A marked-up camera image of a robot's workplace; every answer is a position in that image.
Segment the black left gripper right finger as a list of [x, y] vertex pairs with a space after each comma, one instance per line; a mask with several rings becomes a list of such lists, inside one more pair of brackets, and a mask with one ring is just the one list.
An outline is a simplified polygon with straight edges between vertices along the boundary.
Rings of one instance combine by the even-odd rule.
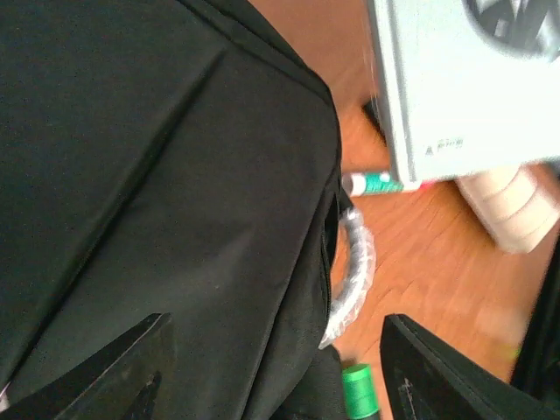
[[394, 419], [558, 419], [404, 314], [385, 317], [381, 367]]

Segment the grey book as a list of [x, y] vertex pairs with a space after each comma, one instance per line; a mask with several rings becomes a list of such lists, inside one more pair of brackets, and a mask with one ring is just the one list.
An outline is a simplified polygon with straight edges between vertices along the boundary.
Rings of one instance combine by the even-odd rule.
[[558, 2], [371, 1], [367, 11], [398, 179], [558, 159]]

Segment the black student backpack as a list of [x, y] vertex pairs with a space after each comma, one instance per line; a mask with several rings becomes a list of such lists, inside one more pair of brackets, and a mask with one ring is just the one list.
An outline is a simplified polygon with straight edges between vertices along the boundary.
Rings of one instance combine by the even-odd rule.
[[328, 86], [247, 1], [1, 4], [1, 413], [169, 313], [167, 419], [344, 419]]

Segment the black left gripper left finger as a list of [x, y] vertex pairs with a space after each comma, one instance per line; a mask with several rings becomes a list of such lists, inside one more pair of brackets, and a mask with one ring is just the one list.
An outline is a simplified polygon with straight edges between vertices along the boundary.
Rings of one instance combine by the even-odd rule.
[[1, 418], [167, 419], [174, 368], [172, 316], [151, 314]]

